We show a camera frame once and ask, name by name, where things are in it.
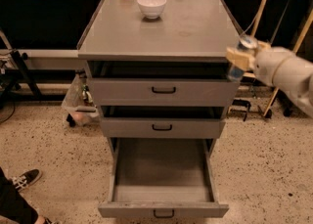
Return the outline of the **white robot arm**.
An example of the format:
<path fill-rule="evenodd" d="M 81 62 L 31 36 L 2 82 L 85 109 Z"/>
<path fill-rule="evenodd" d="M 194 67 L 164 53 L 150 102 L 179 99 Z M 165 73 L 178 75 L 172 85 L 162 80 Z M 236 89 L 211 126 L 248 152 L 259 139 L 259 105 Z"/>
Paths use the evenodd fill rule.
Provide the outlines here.
<path fill-rule="evenodd" d="M 254 52 L 228 47 L 226 59 L 242 71 L 252 70 L 257 80 L 276 87 L 307 115 L 313 117 L 313 64 L 283 47 L 259 43 Z"/>

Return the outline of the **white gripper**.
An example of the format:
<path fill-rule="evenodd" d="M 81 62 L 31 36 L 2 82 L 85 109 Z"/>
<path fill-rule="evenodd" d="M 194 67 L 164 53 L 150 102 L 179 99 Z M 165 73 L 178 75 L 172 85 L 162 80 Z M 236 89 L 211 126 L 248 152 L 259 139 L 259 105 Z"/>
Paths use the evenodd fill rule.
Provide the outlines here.
<path fill-rule="evenodd" d="M 263 41 L 258 42 L 258 50 L 254 57 L 249 52 L 227 48 L 226 59 L 243 71 L 253 70 L 257 80 L 267 86 L 273 86 L 277 69 L 283 61 L 294 57 L 295 53 L 283 47 L 271 48 L 270 43 Z"/>

